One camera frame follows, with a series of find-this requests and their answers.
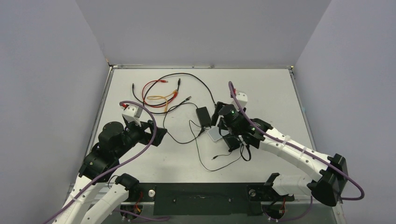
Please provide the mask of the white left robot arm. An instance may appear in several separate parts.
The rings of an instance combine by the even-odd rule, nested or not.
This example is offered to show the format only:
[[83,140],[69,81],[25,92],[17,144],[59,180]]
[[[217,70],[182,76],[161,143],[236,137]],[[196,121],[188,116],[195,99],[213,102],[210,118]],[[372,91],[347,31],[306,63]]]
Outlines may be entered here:
[[137,144],[158,146],[166,133],[167,129],[157,127],[152,120],[105,124],[98,142],[84,158],[62,212],[56,215],[53,222],[100,224],[121,202],[135,200],[139,196],[139,181],[129,174],[122,174],[110,191],[92,205],[96,195],[121,166],[120,158],[126,152]]

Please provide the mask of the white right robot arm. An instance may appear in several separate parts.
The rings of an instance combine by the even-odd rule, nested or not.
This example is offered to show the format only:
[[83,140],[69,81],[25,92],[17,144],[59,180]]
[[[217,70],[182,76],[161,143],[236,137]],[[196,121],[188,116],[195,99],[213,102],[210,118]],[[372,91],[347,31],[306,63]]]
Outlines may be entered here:
[[272,153],[304,172],[303,175],[272,173],[264,184],[269,199],[279,196],[312,196],[324,205],[334,207],[347,183],[347,162],[340,154],[329,156],[307,148],[282,134],[261,119],[247,120],[233,104],[218,102],[212,125],[228,130],[224,140],[231,151],[244,146]]

